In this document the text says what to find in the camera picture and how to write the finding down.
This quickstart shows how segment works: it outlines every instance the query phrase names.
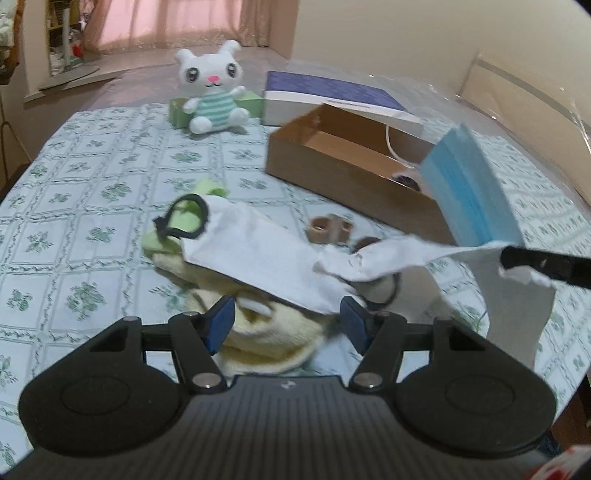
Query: teal striped body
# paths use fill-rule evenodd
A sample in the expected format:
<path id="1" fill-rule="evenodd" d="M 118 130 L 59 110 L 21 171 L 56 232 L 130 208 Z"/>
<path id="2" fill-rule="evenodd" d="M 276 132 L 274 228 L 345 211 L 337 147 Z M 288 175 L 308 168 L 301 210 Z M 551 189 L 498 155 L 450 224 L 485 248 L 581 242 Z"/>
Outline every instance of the teal striped body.
<path id="1" fill-rule="evenodd" d="M 212 129 L 216 129 L 228 123 L 230 112 L 236 107 L 234 98 L 228 92 L 212 93 L 200 98 L 194 115 L 208 118 Z"/>

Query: open brown box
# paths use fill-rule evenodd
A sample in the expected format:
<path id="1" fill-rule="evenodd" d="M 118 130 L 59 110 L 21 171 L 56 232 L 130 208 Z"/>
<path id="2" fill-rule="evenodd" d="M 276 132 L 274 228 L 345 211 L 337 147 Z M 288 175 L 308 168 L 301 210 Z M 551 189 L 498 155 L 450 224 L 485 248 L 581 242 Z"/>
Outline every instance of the open brown box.
<path id="1" fill-rule="evenodd" d="M 396 153 L 417 165 L 433 147 L 391 127 L 389 137 Z M 271 134 L 265 171 L 403 232 L 455 244 L 437 202 L 391 178 L 406 175 L 426 192 L 418 169 L 388 153 L 384 124 L 325 104 Z"/>

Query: white plush bunny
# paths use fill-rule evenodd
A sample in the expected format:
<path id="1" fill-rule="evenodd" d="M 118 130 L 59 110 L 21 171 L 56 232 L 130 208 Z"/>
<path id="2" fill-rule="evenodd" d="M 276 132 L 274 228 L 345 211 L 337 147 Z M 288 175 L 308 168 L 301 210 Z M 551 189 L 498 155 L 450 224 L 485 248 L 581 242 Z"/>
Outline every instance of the white plush bunny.
<path id="1" fill-rule="evenodd" d="M 196 57 L 183 48 L 174 56 L 180 65 L 179 89 L 189 97 L 183 111 L 194 115 L 189 123 L 189 130 L 194 134 L 238 127 L 248 122 L 248 110 L 239 108 L 234 101 L 245 91 L 240 85 L 242 68 L 233 56 L 239 49 L 236 40 L 228 40 L 217 53 Z"/>

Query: plush toy head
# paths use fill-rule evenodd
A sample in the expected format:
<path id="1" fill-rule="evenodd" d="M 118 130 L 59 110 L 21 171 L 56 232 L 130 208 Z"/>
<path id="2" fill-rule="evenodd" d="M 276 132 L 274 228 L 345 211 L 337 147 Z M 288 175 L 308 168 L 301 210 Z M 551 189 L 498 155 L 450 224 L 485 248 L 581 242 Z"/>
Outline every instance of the plush toy head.
<path id="1" fill-rule="evenodd" d="M 174 56 L 180 65 L 178 85 L 184 96 L 195 98 L 221 91 L 230 92 L 240 85 L 242 68 L 234 59 L 240 49 L 236 40 L 228 40 L 217 53 L 196 57 L 183 48 Z"/>

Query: floral tablecloth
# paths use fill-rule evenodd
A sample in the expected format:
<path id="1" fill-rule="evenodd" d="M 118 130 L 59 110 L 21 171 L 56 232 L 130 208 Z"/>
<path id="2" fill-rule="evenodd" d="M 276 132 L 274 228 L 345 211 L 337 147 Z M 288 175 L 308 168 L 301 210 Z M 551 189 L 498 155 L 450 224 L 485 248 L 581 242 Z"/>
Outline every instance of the floral tablecloth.
<path id="1" fill-rule="evenodd" d="M 450 126 L 428 121 L 426 137 L 436 140 Z M 167 106 L 150 104 L 78 112 L 47 142 L 0 205 L 0 472 L 30 448 L 17 402 L 33 376 L 122 316 L 161 323 L 184 310 L 184 287 L 154 269 L 140 240 L 200 178 L 223 183 L 231 200 L 250 203 L 302 238 L 308 219 L 328 213 L 354 221 L 355 238 L 399 234 L 267 176 L 271 130 L 252 120 L 240 131 L 197 138 L 169 126 Z M 479 139 L 529 245 L 591 255 L 591 229 L 572 202 L 505 140 Z M 486 309 L 470 271 L 450 260 L 430 269 L 449 302 L 485 335 Z M 588 292 L 562 287 L 540 340 L 535 371 L 560 409 L 590 363 L 590 304 Z M 415 355 L 415 364 L 425 361 Z M 174 375 L 169 354 L 148 361 Z M 348 340 L 333 335 L 292 374 L 348 380 L 358 362 Z"/>

